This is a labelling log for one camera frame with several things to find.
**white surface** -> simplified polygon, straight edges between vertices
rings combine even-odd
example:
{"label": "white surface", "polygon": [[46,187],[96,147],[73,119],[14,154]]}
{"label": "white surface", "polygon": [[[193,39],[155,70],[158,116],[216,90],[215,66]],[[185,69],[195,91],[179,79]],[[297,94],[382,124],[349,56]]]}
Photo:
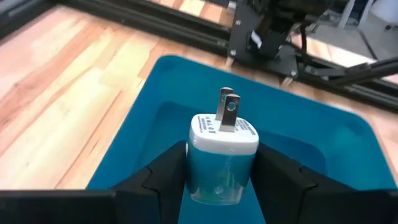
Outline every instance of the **white surface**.
{"label": "white surface", "polygon": [[398,24],[398,0],[378,0],[373,4],[371,12],[390,24]]}
{"label": "white surface", "polygon": [[219,131],[215,114],[197,114],[191,120],[190,141],[201,151],[226,155],[256,153],[259,135],[245,119],[237,118],[235,132]]}

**wooden floor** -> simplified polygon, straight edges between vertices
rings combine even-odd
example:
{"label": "wooden floor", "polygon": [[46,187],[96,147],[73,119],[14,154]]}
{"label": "wooden floor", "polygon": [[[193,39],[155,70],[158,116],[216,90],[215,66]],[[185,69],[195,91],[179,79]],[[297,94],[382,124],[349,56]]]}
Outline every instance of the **wooden floor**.
{"label": "wooden floor", "polygon": [[[159,4],[226,26],[232,20],[200,0]],[[345,65],[368,60],[314,40],[308,49]],[[85,188],[155,61],[168,54],[229,70],[224,58],[62,6],[2,41],[0,189]],[[231,70],[279,87],[274,76]],[[289,91],[362,116],[398,180],[397,115],[300,83]]]}

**usb wall charger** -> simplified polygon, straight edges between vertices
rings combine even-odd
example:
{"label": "usb wall charger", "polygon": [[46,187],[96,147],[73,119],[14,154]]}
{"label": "usb wall charger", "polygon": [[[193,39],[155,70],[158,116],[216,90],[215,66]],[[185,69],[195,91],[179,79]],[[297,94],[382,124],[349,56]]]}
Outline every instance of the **usb wall charger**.
{"label": "usb wall charger", "polygon": [[209,205],[239,203],[259,144],[254,127],[238,118],[240,97],[222,88],[216,114],[192,118],[188,143],[191,198]]}

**white label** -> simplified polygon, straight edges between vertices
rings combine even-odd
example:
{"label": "white label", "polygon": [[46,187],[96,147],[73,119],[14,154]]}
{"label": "white label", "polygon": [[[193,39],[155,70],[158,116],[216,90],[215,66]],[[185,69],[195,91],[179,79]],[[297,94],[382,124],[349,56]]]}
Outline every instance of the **white label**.
{"label": "white label", "polygon": [[[216,134],[218,132],[218,129],[220,128],[220,121],[215,121],[211,119],[209,116],[198,116],[198,122],[201,133],[205,132],[205,133]],[[236,119],[235,131],[250,132],[252,135],[254,136],[256,135],[256,133],[252,130],[252,126],[246,120],[241,118]]]}
{"label": "white label", "polygon": [[256,34],[255,31],[251,32],[251,39],[253,40],[254,43],[257,44],[257,48],[260,49],[260,47],[262,45],[262,41],[261,41],[261,38]]}

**plastic bin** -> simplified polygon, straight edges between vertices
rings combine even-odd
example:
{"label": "plastic bin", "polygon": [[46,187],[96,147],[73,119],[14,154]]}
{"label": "plastic bin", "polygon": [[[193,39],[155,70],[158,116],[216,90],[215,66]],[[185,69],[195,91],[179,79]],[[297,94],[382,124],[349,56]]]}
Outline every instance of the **plastic bin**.
{"label": "plastic bin", "polygon": [[[221,87],[241,96],[239,117],[260,141],[358,190],[394,189],[370,126],[355,114],[176,56],[160,58],[88,189],[125,179],[175,142],[188,140],[191,118],[215,113]],[[242,201],[211,206],[184,192],[180,223],[264,223],[251,183]]]}

